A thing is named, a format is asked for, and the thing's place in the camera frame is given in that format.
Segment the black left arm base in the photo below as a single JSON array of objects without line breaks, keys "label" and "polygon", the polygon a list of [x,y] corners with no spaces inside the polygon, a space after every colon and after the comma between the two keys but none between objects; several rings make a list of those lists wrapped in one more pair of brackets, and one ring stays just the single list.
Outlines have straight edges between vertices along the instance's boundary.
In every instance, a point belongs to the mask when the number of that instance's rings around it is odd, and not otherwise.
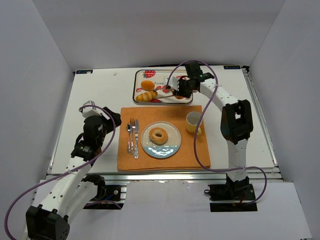
[{"label": "black left arm base", "polygon": [[125,201],[125,186],[106,183],[105,178],[97,174],[85,176],[81,183],[90,182],[96,187],[96,196],[85,206],[86,210],[120,210]]}]

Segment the blue label sticker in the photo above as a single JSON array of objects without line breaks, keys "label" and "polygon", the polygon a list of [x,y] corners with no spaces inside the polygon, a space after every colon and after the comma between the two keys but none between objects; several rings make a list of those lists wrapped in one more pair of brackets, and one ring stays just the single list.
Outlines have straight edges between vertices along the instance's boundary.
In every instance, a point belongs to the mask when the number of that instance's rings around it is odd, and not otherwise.
[{"label": "blue label sticker", "polygon": [[80,75],[80,74],[92,74],[93,70],[92,69],[82,69],[82,70],[77,70],[75,73],[77,75]]},{"label": "blue label sticker", "polygon": [[241,67],[239,65],[224,65],[223,68],[225,70],[240,70]]}]

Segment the plate with leaf design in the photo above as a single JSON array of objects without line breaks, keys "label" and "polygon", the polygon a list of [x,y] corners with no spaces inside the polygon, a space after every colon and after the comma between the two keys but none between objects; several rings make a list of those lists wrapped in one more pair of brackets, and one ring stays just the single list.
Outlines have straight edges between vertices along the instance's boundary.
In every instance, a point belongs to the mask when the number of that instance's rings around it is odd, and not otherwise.
[{"label": "plate with leaf design", "polygon": [[[156,144],[149,137],[153,128],[162,128],[167,132],[168,140],[164,144]],[[178,152],[181,146],[181,134],[176,126],[166,121],[156,121],[149,124],[141,133],[140,143],[142,149],[151,157],[166,159]]]}]

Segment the round orange bun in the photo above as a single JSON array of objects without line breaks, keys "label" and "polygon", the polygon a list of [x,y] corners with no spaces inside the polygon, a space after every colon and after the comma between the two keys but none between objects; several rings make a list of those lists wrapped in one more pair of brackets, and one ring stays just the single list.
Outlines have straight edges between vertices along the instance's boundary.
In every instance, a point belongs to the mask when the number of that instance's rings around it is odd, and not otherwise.
[{"label": "round orange bun", "polygon": [[150,80],[143,80],[140,85],[145,91],[153,91],[155,89],[155,83]]}]

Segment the aluminium frame rail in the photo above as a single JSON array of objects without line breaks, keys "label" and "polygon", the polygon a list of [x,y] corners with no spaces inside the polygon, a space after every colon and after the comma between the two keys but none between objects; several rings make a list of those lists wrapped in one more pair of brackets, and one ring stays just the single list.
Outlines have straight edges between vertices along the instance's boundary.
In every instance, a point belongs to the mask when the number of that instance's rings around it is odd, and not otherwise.
[{"label": "aluminium frame rail", "polygon": [[[263,170],[266,174],[267,180],[270,182],[282,182],[283,177],[278,167],[265,168]],[[204,169],[198,170],[147,170],[147,171],[118,171],[116,163],[106,163],[94,165],[90,171],[92,174],[103,176],[106,181],[110,182],[128,182],[128,181],[209,181],[209,182],[226,182],[225,172],[211,172]],[[44,180],[51,179],[57,175],[54,173],[53,167],[48,169]],[[259,170],[247,170],[249,179],[252,182],[263,182],[264,175]]]}]

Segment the brown bread slice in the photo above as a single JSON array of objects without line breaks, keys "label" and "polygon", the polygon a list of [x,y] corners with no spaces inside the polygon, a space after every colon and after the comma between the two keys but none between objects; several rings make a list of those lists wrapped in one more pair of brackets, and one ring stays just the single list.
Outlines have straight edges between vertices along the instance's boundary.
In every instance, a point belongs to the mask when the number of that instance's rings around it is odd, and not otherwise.
[{"label": "brown bread slice", "polygon": [[181,99],[184,98],[183,96],[178,96],[178,95],[175,95],[174,97],[175,97],[176,99],[178,99],[178,100],[181,100]]}]

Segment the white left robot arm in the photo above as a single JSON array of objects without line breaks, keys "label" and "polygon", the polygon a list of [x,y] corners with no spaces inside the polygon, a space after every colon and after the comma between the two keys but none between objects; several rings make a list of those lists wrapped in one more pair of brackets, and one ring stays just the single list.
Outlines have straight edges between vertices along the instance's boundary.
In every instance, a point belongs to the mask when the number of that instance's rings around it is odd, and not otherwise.
[{"label": "white left robot arm", "polygon": [[103,153],[106,135],[114,133],[122,121],[119,113],[107,107],[97,109],[92,103],[80,108],[83,132],[75,141],[63,176],[37,206],[26,211],[29,239],[65,240],[73,219],[89,201],[100,202],[107,197],[105,179],[89,171]]}]

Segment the silver table knife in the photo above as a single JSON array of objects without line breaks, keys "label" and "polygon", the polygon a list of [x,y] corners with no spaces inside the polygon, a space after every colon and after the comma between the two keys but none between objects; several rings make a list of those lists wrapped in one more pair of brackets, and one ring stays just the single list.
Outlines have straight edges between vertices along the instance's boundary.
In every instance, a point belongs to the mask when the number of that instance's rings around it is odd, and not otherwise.
[{"label": "silver table knife", "polygon": [[134,158],[137,159],[139,157],[139,120],[135,120],[135,128],[134,128],[134,134],[135,134],[135,147],[134,147]]}]

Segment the blue label sticker left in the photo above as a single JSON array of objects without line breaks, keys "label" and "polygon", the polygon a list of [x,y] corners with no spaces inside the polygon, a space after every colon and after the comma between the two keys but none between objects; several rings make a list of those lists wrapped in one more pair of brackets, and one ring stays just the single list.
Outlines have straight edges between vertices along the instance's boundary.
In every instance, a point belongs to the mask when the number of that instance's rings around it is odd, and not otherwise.
[{"label": "blue label sticker left", "polygon": [[77,70],[75,73],[77,75],[80,75],[80,74],[92,74],[93,70],[92,69],[82,69],[82,70]]}]

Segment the orange cloth placemat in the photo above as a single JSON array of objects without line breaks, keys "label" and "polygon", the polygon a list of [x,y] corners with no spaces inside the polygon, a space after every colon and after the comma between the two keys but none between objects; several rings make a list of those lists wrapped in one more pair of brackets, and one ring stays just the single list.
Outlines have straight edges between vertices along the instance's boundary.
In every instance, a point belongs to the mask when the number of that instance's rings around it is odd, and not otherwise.
[{"label": "orange cloth placemat", "polygon": [[[197,169],[200,167],[194,155],[194,134],[186,129],[186,117],[190,112],[202,112],[200,105],[123,107],[120,111],[122,124],[119,130],[117,169],[119,171],[147,171]],[[129,135],[126,125],[131,118],[139,122],[139,157],[127,153]],[[179,149],[172,156],[155,157],[144,150],[143,131],[156,122],[166,122],[176,127],[181,135]]]}]

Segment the silver spoon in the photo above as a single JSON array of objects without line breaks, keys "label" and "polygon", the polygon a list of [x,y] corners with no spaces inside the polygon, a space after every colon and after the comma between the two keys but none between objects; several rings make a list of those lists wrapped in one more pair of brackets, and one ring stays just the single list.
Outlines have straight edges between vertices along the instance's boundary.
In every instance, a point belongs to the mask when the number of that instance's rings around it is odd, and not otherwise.
[{"label": "silver spoon", "polygon": [[126,126],[126,131],[128,133],[128,143],[127,143],[127,153],[131,152],[131,133],[132,133],[132,126],[130,123]]}]

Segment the stainless steel tongs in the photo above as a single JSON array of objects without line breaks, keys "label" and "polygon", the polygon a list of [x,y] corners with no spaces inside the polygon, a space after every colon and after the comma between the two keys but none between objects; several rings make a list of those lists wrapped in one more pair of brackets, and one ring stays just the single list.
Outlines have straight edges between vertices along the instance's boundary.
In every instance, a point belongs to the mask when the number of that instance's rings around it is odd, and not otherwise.
[{"label": "stainless steel tongs", "polygon": [[153,92],[155,92],[155,96],[153,99],[166,99],[166,98],[177,98],[177,95],[174,95],[174,91],[171,88],[166,88],[165,86],[156,87]]}]

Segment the silver fork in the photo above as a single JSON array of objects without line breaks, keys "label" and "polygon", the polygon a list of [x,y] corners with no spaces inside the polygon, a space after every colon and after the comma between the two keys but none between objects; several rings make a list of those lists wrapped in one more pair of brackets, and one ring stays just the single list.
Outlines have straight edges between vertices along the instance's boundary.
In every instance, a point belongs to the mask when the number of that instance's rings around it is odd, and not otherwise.
[{"label": "silver fork", "polygon": [[131,118],[130,119],[130,129],[131,129],[131,142],[130,142],[130,154],[134,154],[134,135],[135,135],[135,119]]}]

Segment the sugared bagel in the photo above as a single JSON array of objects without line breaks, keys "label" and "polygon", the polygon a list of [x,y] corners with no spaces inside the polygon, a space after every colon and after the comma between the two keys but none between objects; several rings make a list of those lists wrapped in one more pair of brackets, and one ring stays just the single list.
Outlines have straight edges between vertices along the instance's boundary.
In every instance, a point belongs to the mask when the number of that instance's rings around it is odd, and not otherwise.
[{"label": "sugared bagel", "polygon": [[168,141],[168,133],[161,127],[154,127],[149,131],[149,138],[153,143],[163,145]]}]

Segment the yellow mug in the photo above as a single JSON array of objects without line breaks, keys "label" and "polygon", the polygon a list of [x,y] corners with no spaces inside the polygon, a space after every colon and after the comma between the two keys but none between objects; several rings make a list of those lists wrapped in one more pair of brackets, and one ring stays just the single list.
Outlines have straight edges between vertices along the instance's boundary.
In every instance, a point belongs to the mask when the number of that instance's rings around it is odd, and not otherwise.
[{"label": "yellow mug", "polygon": [[197,124],[200,120],[200,116],[201,116],[201,114],[196,111],[189,112],[186,115],[185,128],[189,133],[194,134],[197,130],[197,135],[202,134],[202,130],[201,130],[202,121],[200,122],[199,127],[197,128]]}]

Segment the striped long bread roll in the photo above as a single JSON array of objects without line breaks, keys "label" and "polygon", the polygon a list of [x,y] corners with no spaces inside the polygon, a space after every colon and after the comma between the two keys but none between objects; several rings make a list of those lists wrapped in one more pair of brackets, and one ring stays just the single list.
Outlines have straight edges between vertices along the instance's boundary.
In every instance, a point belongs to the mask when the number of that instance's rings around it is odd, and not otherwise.
[{"label": "striped long bread roll", "polygon": [[150,102],[158,96],[156,91],[147,91],[136,96],[135,101],[138,103]]}]

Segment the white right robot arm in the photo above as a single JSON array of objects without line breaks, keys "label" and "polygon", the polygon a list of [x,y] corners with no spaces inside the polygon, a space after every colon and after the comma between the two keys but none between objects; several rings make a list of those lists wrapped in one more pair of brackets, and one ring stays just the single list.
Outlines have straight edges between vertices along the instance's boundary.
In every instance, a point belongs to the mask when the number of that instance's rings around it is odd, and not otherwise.
[{"label": "white right robot arm", "polygon": [[204,73],[199,60],[187,60],[181,63],[186,75],[180,78],[169,74],[166,87],[174,96],[189,98],[194,92],[208,97],[210,103],[221,112],[220,132],[227,142],[228,168],[226,189],[230,195],[249,186],[246,171],[246,148],[253,131],[252,108],[248,100],[239,100],[229,94],[220,84],[213,69]]}]

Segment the strawberry print serving tray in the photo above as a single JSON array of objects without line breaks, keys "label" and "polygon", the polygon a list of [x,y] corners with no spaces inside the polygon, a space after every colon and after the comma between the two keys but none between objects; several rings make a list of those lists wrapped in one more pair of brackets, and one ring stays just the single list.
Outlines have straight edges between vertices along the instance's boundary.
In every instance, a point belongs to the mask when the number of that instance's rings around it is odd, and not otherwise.
[{"label": "strawberry print serving tray", "polygon": [[152,81],[155,88],[164,86],[164,77],[169,77],[171,69],[142,69],[136,72],[132,99],[136,104],[140,105],[187,105],[193,101],[193,95],[190,98],[184,97],[183,99],[176,99],[175,97],[152,99],[149,102],[136,102],[135,98],[147,92],[141,88],[141,82],[144,80]]}]

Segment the blue label sticker right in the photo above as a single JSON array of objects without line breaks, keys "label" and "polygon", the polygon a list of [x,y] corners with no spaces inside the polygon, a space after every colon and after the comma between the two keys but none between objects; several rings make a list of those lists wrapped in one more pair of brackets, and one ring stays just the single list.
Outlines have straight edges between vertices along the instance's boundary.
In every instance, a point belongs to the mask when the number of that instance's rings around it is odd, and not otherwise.
[{"label": "blue label sticker right", "polygon": [[241,67],[239,65],[224,65],[223,68],[225,70],[240,70]]}]

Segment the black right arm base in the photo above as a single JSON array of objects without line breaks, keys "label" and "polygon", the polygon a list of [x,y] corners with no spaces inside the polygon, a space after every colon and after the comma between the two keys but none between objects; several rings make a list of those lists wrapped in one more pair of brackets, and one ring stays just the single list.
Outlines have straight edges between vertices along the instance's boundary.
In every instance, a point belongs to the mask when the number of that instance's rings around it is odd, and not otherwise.
[{"label": "black right arm base", "polygon": [[212,213],[239,213],[257,212],[257,203],[254,187],[247,187],[232,193],[227,184],[210,184],[203,191],[209,198],[210,211]]}]

